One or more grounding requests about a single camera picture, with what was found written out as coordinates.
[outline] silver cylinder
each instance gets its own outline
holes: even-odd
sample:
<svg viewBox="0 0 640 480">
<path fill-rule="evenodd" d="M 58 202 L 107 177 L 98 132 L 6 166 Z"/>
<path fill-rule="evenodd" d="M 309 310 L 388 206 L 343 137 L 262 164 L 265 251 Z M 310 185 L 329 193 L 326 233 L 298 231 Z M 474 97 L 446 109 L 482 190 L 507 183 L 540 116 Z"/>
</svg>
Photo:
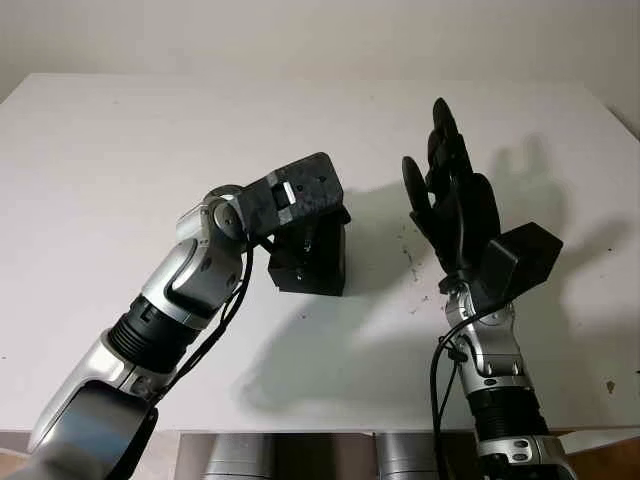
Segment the silver cylinder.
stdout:
<svg viewBox="0 0 640 480">
<path fill-rule="evenodd" d="M 224 433 L 216 436 L 203 480 L 273 478 L 273 435 Z"/>
<path fill-rule="evenodd" d="M 376 433 L 380 480 L 438 480 L 430 433 Z"/>
</svg>

